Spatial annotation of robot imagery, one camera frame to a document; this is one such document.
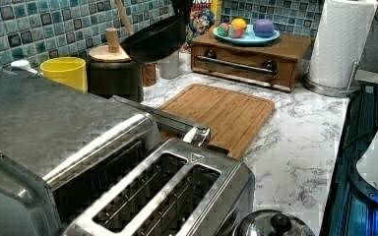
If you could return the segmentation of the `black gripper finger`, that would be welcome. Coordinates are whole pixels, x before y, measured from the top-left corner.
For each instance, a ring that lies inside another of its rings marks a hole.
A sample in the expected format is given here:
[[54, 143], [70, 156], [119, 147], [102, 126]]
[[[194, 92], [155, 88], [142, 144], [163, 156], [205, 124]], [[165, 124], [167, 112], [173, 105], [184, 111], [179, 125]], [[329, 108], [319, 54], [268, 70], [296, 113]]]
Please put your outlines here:
[[185, 19], [185, 24], [189, 24], [193, 0], [170, 0], [174, 14], [182, 15]]

